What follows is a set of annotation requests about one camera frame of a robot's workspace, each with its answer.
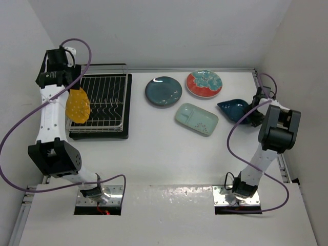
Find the white wall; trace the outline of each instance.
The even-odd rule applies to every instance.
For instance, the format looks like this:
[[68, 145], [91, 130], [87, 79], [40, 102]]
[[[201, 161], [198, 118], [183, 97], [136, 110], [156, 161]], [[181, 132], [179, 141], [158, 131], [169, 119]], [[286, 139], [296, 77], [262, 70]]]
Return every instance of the white wall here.
[[328, 245], [328, 1], [294, 0], [262, 70], [278, 82], [278, 100], [301, 111], [297, 141], [286, 152], [319, 245]]
[[[0, 2], [0, 138], [26, 113], [39, 105], [34, 82], [46, 49], [54, 46], [25, 0]], [[27, 154], [34, 143], [39, 115], [17, 129], [7, 141], [1, 165], [7, 177], [26, 187], [41, 180], [41, 173]], [[23, 192], [0, 180], [0, 245], [7, 245], [19, 212]]]
[[[254, 67], [291, 0], [29, 0], [55, 45], [85, 39], [94, 63]], [[78, 55], [85, 63], [84, 47]]]

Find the metal wire rack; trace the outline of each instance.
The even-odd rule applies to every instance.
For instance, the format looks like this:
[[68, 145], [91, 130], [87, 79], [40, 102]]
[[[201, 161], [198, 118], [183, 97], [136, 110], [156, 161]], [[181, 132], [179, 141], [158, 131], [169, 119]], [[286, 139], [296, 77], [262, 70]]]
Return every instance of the metal wire rack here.
[[90, 101], [89, 119], [84, 124], [67, 120], [70, 133], [122, 132], [125, 119], [128, 68], [122, 66], [123, 74], [95, 73], [82, 77], [80, 87]]

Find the dish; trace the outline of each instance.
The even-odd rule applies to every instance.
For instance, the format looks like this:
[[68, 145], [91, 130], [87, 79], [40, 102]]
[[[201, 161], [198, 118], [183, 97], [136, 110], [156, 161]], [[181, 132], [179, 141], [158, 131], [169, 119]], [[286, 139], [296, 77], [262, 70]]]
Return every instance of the dish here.
[[[217, 105], [230, 120], [237, 122], [245, 115], [244, 109], [248, 106], [248, 103], [242, 99], [233, 99], [220, 102]], [[249, 123], [251, 123], [251, 121], [247, 117], [240, 124], [245, 125]]]
[[176, 103], [182, 95], [180, 83], [171, 77], [152, 79], [145, 89], [146, 98], [154, 105], [165, 107]]
[[222, 89], [222, 80], [209, 70], [196, 70], [187, 77], [187, 88], [196, 96], [211, 98]]
[[201, 132], [211, 135], [219, 122], [215, 115], [192, 104], [182, 104], [175, 115], [175, 119], [181, 124]]

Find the purple cable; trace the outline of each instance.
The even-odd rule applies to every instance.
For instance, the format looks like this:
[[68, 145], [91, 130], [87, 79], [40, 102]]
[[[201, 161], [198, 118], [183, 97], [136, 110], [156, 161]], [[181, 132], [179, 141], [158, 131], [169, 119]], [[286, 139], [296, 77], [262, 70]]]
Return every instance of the purple cable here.
[[[274, 82], [275, 86], [276, 86], [276, 92], [277, 92], [277, 84], [276, 84], [275, 80], [274, 80], [270, 75], [268, 75], [268, 74], [266, 74], [266, 73], [262, 73], [262, 74], [260, 74], [260, 75], [266, 75], [266, 76], [268, 76], [269, 78], [271, 78], [272, 81]], [[262, 83], [262, 81], [261, 81], [260, 78], [259, 78], [259, 85], [261, 86], [263, 92], [265, 92], [265, 90], [263, 89], [263, 83]], [[263, 102], [263, 103], [257, 105], [256, 107], [252, 108], [249, 112], [247, 112], [247, 114], [245, 114], [245, 115], [244, 115], [244, 116], [243, 116], [243, 117], [242, 117], [242, 118], [241, 118], [241, 119], [240, 119], [240, 120], [239, 120], [239, 121], [233, 126], [233, 128], [232, 128], [231, 131], [229, 132], [229, 134], [228, 134], [228, 138], [227, 138], [227, 148], [228, 148], [228, 151], [230, 152], [230, 154], [232, 154], [232, 155], [233, 155], [234, 157], [236, 157], [238, 160], [241, 160], [242, 162], [245, 162], [247, 165], [250, 165], [252, 168], [256, 169], [256, 170], [259, 171], [259, 172], [263, 172], [263, 171], [262, 171], [261, 169], [259, 169], [258, 167], [254, 166], [253, 164], [251, 164], [250, 162], [248, 162], [248, 161], [242, 159], [241, 157], [239, 157], [238, 155], [236, 155], [236, 154], [231, 150], [231, 148], [230, 148], [230, 138], [231, 138], [232, 133], [234, 132], [234, 130], [240, 125], [240, 123], [241, 123], [244, 119], [246, 119], [251, 113], [253, 113], [255, 110], [257, 110], [259, 107], [262, 107], [263, 105], [268, 104], [268, 103], [271, 103], [271, 102], [272, 102], [271, 100], [265, 101], [265, 102]], [[276, 210], [276, 209], [279, 209], [279, 208], [285, 206], [286, 203], [287, 203], [288, 200], [289, 200], [289, 190], [288, 190], [288, 188], [284, 185], [284, 183], [280, 182], [278, 179], [272, 177], [271, 175], [269, 175], [269, 174], [267, 174], [267, 173], [264, 173], [264, 175], [265, 175], [266, 177], [272, 179], [273, 181], [277, 182], [278, 184], [282, 185], [282, 186], [284, 187], [284, 189], [286, 190], [286, 199], [285, 199], [285, 201], [284, 201], [282, 204], [280, 204], [280, 205], [278, 205], [278, 206], [276, 206], [276, 207], [274, 207], [274, 208], [271, 208], [271, 209], [264, 209], [264, 210], [257, 210], [257, 211], [239, 211], [239, 210], [227, 210], [227, 211], [229, 211], [229, 212], [231, 212], [231, 213], [236, 213], [236, 214], [258, 214], [258, 213], [263, 213], [263, 212], [273, 211], [273, 210]]]
[[[69, 42], [69, 41], [79, 41], [81, 43], [83, 43], [87, 49], [88, 49], [88, 52], [89, 52], [89, 59], [88, 59], [88, 63], [86, 65], [86, 67], [84, 68], [84, 70], [82, 71], [82, 73], [80, 74], [79, 77], [77, 77], [70, 85], [68, 85], [65, 89], [63, 89], [62, 91], [58, 92], [56, 95], [54, 95], [52, 98], [50, 98], [48, 101], [45, 101], [43, 104], [41, 104], [40, 106], [38, 106], [37, 108], [35, 108], [34, 110], [32, 110], [30, 113], [28, 113], [27, 115], [25, 115], [21, 120], [19, 120], [8, 132], [7, 134], [4, 136], [4, 138], [2, 139], [1, 143], [0, 143], [0, 155], [1, 155], [1, 151], [5, 145], [5, 142], [7, 140], [7, 138], [10, 136], [10, 134], [21, 124], [23, 123], [26, 119], [28, 119], [31, 115], [35, 114], [37, 111], [39, 111], [40, 109], [42, 109], [43, 107], [45, 107], [46, 105], [48, 105], [51, 101], [55, 100], [56, 98], [58, 98], [60, 95], [62, 95], [64, 92], [68, 91], [72, 86], [74, 86], [81, 78], [82, 76], [86, 73], [86, 71], [88, 70], [90, 64], [91, 64], [91, 58], [92, 58], [92, 54], [91, 54], [91, 49], [90, 49], [90, 46], [85, 42], [83, 41], [82, 39], [79, 39], [79, 38], [70, 38], [70, 39], [67, 39], [65, 40], [64, 42], [61, 43], [60, 46], [63, 46], [65, 43]], [[30, 192], [30, 193], [44, 193], [44, 192], [50, 192], [50, 191], [57, 191], [57, 190], [61, 190], [61, 189], [64, 189], [64, 188], [68, 188], [68, 187], [73, 187], [73, 186], [78, 186], [78, 185], [82, 185], [81, 182], [79, 183], [73, 183], [73, 184], [69, 184], [67, 186], [61, 186], [61, 187], [56, 187], [56, 188], [51, 188], [51, 189], [47, 189], [47, 190], [38, 190], [38, 191], [34, 191], [34, 190], [28, 190], [28, 189], [24, 189], [24, 188], [21, 188], [17, 185], [15, 185], [14, 183], [12, 183], [9, 179], [7, 179], [7, 177], [4, 175], [3, 171], [2, 171], [2, 168], [1, 168], [1, 165], [0, 165], [0, 176], [1, 178], [8, 184], [10, 185], [11, 187], [19, 190], [19, 191], [24, 191], [24, 192]], [[124, 176], [124, 174], [119, 174], [119, 175], [116, 175], [112, 178], [108, 178], [108, 179], [105, 179], [105, 180], [102, 180], [102, 181], [96, 181], [96, 182], [85, 182], [84, 184], [86, 185], [94, 185], [94, 184], [97, 184], [97, 183], [105, 183], [105, 182], [108, 182], [110, 180], [113, 180], [113, 179], [116, 179], [118, 177], [123, 177], [124, 178], [124, 188], [123, 188], [123, 193], [122, 193], [122, 200], [121, 200], [121, 206], [122, 206], [122, 203], [123, 203], [123, 198], [124, 198], [124, 194], [125, 194], [125, 188], [126, 188], [126, 177]]]
[[259, 76], [258, 76], [258, 83], [260, 84], [261, 88], [262, 88], [262, 91], [264, 92], [265, 96], [267, 98], [270, 98], [269, 95], [267, 95], [267, 93], [265, 92], [264, 88], [263, 88], [263, 83], [262, 83], [262, 79], [261, 79], [261, 76], [264, 75], [264, 76], [267, 76], [269, 77], [273, 84], [275, 85], [275, 95], [277, 96], [277, 90], [278, 90], [278, 87], [277, 87], [277, 83], [276, 81], [274, 80], [274, 78], [272, 78], [270, 75], [268, 75], [267, 73], [260, 73]]

